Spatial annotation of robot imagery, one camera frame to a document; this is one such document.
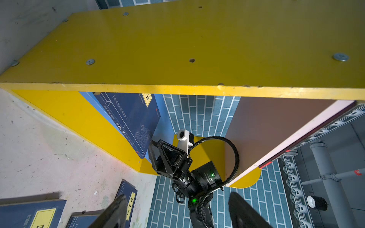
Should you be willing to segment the navy book yellow label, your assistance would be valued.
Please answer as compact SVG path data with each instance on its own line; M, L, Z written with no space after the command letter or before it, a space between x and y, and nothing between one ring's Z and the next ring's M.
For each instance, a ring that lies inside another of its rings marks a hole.
M121 134L143 159L161 117L153 94L94 92Z

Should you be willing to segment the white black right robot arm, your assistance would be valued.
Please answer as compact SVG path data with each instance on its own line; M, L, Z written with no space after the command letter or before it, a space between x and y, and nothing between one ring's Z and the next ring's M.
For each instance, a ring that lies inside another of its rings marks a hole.
M172 180L176 201L187 201L190 220L194 228L213 228L213 216L209 202L212 190L222 188L223 181L212 161L190 171L193 163L187 153L163 140L151 141L148 147L153 169L160 176Z

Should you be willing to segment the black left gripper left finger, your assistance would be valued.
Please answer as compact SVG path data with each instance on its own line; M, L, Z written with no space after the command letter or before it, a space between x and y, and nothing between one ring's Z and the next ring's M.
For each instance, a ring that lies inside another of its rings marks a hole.
M118 196L89 228L124 228L128 200L125 195Z

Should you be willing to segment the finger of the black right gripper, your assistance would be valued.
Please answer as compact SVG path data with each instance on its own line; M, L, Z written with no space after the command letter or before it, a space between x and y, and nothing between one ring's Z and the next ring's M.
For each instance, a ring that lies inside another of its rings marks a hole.
M161 154L161 144L164 142L163 140L154 141L152 140L148 146L148 155L151 161L153 169L156 171L157 174L164 174L165 173L165 165L162 159L159 159L159 155Z
M158 141L159 157L158 168L190 168L190 159L182 149L179 149L163 140Z

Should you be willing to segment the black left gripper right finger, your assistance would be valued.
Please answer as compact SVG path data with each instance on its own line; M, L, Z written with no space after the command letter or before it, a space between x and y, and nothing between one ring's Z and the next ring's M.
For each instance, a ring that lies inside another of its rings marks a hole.
M233 228L272 228L238 193L230 194L228 205Z

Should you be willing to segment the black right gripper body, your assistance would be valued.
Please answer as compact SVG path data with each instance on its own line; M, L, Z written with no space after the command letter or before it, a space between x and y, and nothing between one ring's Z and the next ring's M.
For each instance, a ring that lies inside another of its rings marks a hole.
M197 195L200 185L189 168L165 168L164 174L160 176L169 178L172 181L172 188L179 197L192 197Z

